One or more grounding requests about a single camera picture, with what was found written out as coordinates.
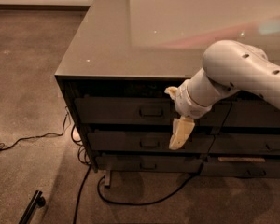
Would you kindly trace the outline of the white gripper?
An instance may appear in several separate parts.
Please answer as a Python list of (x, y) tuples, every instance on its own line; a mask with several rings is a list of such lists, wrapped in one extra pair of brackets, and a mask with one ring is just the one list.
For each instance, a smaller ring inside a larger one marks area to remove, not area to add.
[(178, 150), (185, 145), (195, 127), (193, 119), (200, 119), (212, 108), (197, 104), (189, 95), (189, 87), (190, 80), (186, 79), (178, 88), (171, 86), (164, 90), (175, 100), (175, 110), (183, 116), (173, 121), (173, 133), (169, 143), (171, 150)]

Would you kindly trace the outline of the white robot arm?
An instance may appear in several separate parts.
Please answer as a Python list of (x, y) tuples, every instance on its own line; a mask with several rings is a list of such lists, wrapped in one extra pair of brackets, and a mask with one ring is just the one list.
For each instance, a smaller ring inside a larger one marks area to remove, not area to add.
[(194, 121), (238, 91), (253, 93), (280, 110), (280, 66), (271, 63), (262, 49), (233, 40), (218, 41), (206, 49), (203, 67), (192, 78), (165, 89), (180, 115), (173, 121), (169, 148), (182, 148)]

